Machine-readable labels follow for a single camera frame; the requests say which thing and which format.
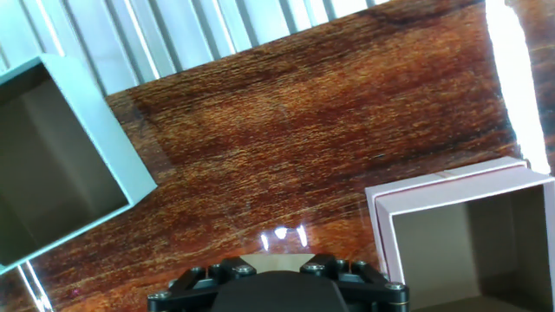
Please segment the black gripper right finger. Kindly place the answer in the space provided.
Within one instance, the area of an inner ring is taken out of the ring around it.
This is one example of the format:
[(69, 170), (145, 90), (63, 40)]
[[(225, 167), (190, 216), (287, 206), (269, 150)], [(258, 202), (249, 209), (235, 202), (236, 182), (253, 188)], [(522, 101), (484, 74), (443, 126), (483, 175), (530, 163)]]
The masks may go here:
[(299, 272), (331, 282), (348, 311), (410, 311), (409, 287), (389, 281), (367, 262), (316, 254), (299, 267)]

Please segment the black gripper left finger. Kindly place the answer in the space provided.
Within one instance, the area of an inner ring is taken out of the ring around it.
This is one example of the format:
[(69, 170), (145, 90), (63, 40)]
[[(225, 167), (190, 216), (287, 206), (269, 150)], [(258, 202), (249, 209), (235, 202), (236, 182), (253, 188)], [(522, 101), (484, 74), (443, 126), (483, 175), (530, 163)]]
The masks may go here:
[(201, 311), (209, 309), (220, 288), (257, 270), (241, 257), (228, 257), (208, 267), (186, 270), (166, 289), (147, 296), (149, 312)]

